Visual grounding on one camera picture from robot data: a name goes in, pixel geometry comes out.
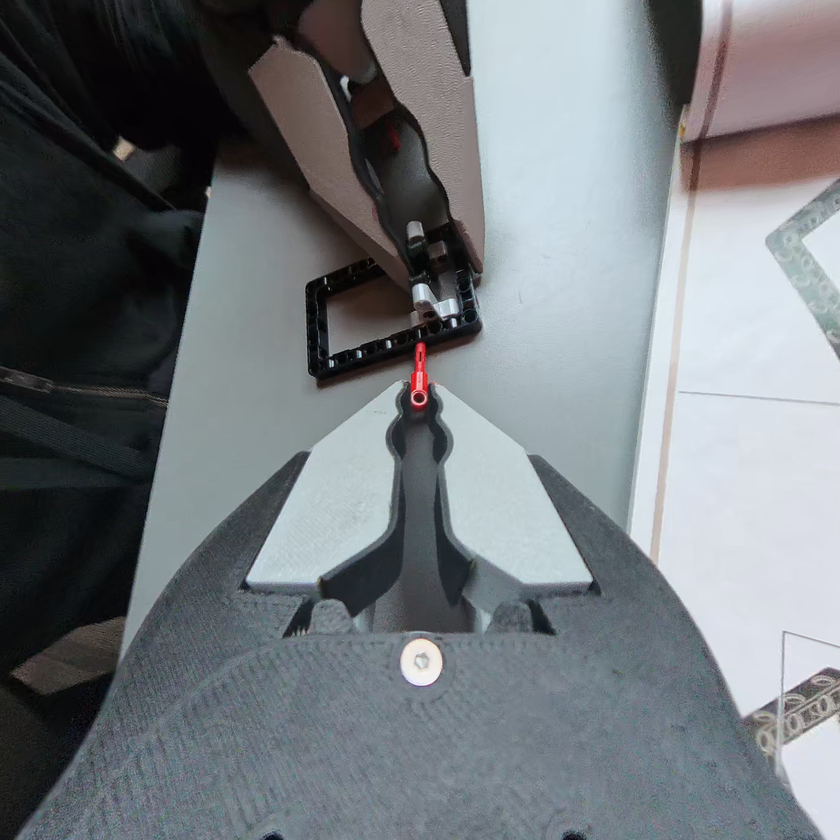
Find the black rectangular lego frame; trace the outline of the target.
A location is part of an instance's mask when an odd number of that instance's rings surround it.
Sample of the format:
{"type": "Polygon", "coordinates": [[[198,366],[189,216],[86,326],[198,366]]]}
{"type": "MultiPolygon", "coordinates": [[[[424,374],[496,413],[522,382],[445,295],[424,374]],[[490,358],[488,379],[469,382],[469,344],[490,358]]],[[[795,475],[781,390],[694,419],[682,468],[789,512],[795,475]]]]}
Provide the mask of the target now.
{"type": "Polygon", "coordinates": [[[438,347],[473,337],[483,330],[480,304],[476,295],[477,274],[466,257],[466,246],[452,224],[428,231],[432,263],[428,274],[454,276],[454,295],[438,302],[442,314],[428,318],[411,314],[411,326],[393,334],[368,340],[351,348],[334,348],[330,342],[329,302],[334,295],[362,288],[372,282],[389,280],[375,258],[356,260],[332,270],[304,287],[308,314],[308,368],[316,380],[329,380],[364,366],[413,356],[416,344],[438,347]]]}

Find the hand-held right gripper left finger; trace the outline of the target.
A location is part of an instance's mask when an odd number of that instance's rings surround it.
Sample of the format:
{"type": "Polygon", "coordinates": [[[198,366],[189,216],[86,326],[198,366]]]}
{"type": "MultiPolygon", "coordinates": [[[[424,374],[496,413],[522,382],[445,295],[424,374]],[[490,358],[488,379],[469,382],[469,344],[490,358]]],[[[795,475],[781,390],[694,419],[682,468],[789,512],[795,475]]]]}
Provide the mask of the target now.
{"type": "Polygon", "coordinates": [[[402,572],[405,393],[398,380],[304,457],[246,585],[375,611],[402,572]]]}

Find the lego instruction booklet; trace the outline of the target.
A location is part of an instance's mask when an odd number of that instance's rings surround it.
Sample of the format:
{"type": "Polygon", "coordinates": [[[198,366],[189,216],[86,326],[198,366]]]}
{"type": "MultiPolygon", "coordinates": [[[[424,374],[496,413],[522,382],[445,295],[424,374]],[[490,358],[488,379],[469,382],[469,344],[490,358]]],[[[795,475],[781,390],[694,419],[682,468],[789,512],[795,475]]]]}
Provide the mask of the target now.
{"type": "Polygon", "coordinates": [[[839,2],[655,2],[679,134],[631,535],[839,822],[839,2]]]}

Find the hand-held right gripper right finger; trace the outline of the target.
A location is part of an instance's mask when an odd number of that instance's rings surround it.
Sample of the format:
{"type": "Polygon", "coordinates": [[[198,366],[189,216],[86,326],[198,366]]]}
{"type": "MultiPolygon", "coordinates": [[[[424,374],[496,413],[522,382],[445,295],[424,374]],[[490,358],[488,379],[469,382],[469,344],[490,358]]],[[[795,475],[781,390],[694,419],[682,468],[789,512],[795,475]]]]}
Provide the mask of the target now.
{"type": "Polygon", "coordinates": [[[594,574],[529,452],[444,385],[432,385],[437,555],[447,603],[585,593],[594,574]]]}

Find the person's black jacket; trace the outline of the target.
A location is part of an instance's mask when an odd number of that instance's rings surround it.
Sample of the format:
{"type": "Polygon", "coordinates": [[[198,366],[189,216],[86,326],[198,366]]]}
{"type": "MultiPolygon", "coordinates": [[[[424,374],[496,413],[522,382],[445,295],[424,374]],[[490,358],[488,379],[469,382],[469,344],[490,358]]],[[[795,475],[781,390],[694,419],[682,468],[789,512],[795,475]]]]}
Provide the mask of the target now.
{"type": "Polygon", "coordinates": [[[124,615],[228,110],[191,2],[3,2],[3,838],[109,675],[11,671],[124,615]]]}

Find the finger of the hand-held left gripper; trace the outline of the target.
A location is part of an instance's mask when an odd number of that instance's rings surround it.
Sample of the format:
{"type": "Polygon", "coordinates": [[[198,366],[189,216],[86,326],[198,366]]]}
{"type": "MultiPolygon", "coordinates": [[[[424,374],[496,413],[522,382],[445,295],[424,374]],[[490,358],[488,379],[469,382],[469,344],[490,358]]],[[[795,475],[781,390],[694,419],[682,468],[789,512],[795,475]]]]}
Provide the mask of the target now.
{"type": "Polygon", "coordinates": [[[322,62],[285,37],[251,64],[249,79],[286,140],[315,200],[362,251],[405,291],[409,268],[382,225],[364,157],[351,131],[322,62]]]}
{"type": "Polygon", "coordinates": [[[424,142],[476,274],[484,272],[484,194],[465,0],[362,0],[362,34],[424,142]]]}

